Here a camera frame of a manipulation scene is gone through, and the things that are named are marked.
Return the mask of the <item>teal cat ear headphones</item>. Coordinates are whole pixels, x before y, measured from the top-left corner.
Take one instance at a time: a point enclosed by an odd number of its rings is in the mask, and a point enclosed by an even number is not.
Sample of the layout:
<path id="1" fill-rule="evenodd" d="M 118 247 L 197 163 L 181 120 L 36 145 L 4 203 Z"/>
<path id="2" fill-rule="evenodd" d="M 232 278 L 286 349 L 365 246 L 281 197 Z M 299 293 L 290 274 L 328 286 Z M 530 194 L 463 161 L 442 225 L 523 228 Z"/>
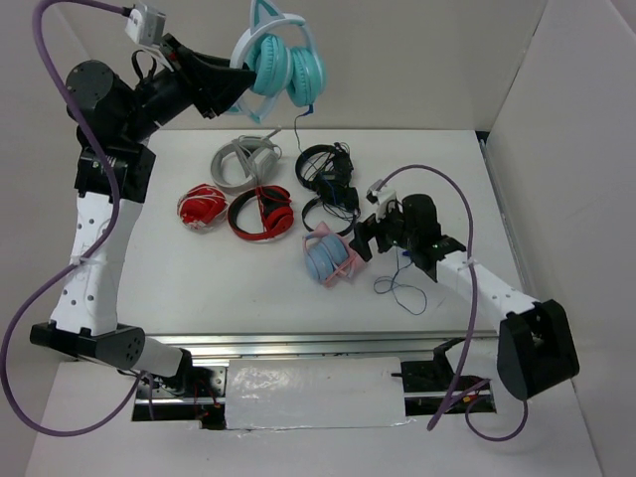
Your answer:
<path id="1" fill-rule="evenodd" d="M 299 29 L 302 46 L 290 47 L 273 33 L 287 26 Z M 266 119 L 284 92 L 295 106 L 311 114 L 327 85 L 326 67 L 306 19 L 281 11 L 271 1 L 250 3 L 249 25 L 234 47 L 230 66 L 246 67 L 255 74 L 250 90 L 262 97 L 262 103 L 251 108 L 241 97 L 229 113 L 242 114 L 255 123 Z"/>

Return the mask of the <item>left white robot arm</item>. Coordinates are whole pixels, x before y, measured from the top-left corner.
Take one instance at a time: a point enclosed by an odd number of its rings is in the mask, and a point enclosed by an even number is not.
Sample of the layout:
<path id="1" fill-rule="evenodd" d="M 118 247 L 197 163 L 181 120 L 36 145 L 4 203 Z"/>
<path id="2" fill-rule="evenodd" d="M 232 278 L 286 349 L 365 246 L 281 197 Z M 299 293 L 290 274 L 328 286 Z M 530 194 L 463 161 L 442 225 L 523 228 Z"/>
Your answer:
<path id="1" fill-rule="evenodd" d="M 190 352 L 120 323 L 117 298 L 129 240 L 146 199 L 155 162 L 148 138 L 190 106 L 205 118 L 223 114 L 255 82 L 247 65 L 194 52 L 172 35 L 163 37 L 163 69 L 152 67 L 130 87 L 108 65 L 75 66 L 64 90 L 96 136 L 104 165 L 82 131 L 75 188 L 78 221 L 70 265 L 51 318 L 31 328 L 30 341 L 65 355 L 121 371 L 147 372 L 172 396 L 195 384 Z"/>

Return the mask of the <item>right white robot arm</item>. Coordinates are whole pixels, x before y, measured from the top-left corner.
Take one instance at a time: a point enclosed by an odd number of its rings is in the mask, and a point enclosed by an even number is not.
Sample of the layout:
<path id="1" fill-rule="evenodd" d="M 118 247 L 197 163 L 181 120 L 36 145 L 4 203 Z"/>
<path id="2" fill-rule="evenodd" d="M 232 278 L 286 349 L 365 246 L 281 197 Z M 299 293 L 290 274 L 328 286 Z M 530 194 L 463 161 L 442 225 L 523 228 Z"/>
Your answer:
<path id="1" fill-rule="evenodd" d="M 470 260 L 467 248 L 445 235 L 432 199 L 396 192 L 370 192 L 376 211 L 356 224 L 350 247 L 368 262 L 370 240 L 384 253 L 397 246 L 431 280 L 467 301 L 477 286 L 477 311 L 498 335 L 497 373 L 505 389 L 519 400 L 532 398 L 580 371 L 564 308 L 554 300 L 539 301 L 514 289 L 493 272 Z"/>

